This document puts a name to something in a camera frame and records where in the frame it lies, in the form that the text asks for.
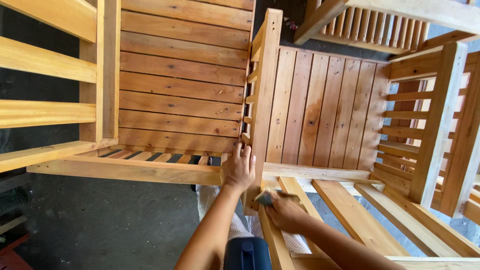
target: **hand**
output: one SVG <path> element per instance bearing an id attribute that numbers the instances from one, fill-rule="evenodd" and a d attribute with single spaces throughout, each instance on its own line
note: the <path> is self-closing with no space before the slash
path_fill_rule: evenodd
<path id="1" fill-rule="evenodd" d="M 229 155 L 227 161 L 222 164 L 222 189 L 233 189 L 239 196 L 255 180 L 255 156 L 251 156 L 252 148 L 245 146 L 241 150 L 242 143 L 239 142 Z"/>
<path id="2" fill-rule="evenodd" d="M 312 217 L 291 200 L 282 199 L 277 193 L 271 193 L 272 206 L 265 206 L 265 211 L 275 226 L 287 233 L 299 233 Z"/>

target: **blue container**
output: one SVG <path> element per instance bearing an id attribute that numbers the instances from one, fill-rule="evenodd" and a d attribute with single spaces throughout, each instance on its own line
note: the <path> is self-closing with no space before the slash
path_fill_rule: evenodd
<path id="1" fill-rule="evenodd" d="M 224 270 L 272 270 L 268 244 L 260 237 L 234 238 L 227 243 Z"/>

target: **gray floor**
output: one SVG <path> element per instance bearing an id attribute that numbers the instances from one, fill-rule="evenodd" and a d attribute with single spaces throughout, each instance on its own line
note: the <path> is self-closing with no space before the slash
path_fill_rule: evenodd
<path id="1" fill-rule="evenodd" d="M 257 0 L 257 31 L 267 7 L 284 10 L 286 22 L 301 25 L 305 0 Z M 10 9 L 0 9 L 0 35 L 73 57 L 78 39 Z M 432 26 L 429 37 L 446 31 Z M 281 44 L 293 46 L 284 25 Z M 368 59 L 388 55 L 328 42 L 307 41 L 302 48 Z M 479 49 L 472 43 L 469 50 Z M 0 98 L 78 102 L 78 83 L 19 71 L 0 70 Z M 78 139 L 76 125 L 0 129 L 0 153 Z M 159 184 L 25 173 L 0 181 L 0 192 L 16 184 L 32 191 L 18 211 L 30 239 L 16 251 L 34 269 L 172 269 L 198 224 L 196 196 L 188 185 Z M 326 223 L 341 226 L 318 194 L 308 194 Z M 424 256 L 397 228 L 362 197 L 369 212 L 413 256 Z M 463 218 L 447 223 L 476 244 L 480 228 Z"/>

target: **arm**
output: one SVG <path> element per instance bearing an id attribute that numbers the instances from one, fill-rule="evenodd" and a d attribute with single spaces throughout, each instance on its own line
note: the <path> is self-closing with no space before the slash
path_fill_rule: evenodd
<path id="1" fill-rule="evenodd" d="M 220 269 L 225 255 L 228 230 L 240 195 L 255 179 L 255 156 L 250 146 L 235 147 L 222 164 L 223 185 L 220 193 L 193 233 L 180 255 L 175 270 Z"/>
<path id="2" fill-rule="evenodd" d="M 341 232 L 313 218 L 295 203 L 272 194 L 273 207 L 267 214 L 279 229 L 302 234 L 323 250 L 344 270 L 405 270 Z"/>

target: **forearm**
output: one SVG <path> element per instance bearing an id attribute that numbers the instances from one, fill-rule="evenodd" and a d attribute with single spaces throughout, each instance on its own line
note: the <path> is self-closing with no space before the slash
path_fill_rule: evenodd
<path id="1" fill-rule="evenodd" d="M 176 270 L 219 269 L 241 192 L 222 188 L 182 252 Z"/>
<path id="2" fill-rule="evenodd" d="M 301 234 L 314 242 L 343 270 L 405 270 L 400 265 L 313 218 L 302 225 Z"/>

